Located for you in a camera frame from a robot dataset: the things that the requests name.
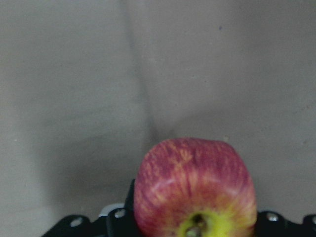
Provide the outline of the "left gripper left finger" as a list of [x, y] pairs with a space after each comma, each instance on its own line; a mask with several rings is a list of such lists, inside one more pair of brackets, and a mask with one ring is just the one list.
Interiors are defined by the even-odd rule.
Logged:
[[54, 224], [44, 237], [141, 237], [134, 212], [133, 179], [124, 203], [116, 203], [103, 208], [99, 217], [91, 221], [78, 214], [68, 215]]

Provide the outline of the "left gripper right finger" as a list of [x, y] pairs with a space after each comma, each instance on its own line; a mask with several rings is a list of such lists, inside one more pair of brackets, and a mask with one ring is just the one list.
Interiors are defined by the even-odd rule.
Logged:
[[254, 236], [315, 237], [316, 214], [305, 215], [301, 223], [295, 223], [274, 211], [258, 212]]

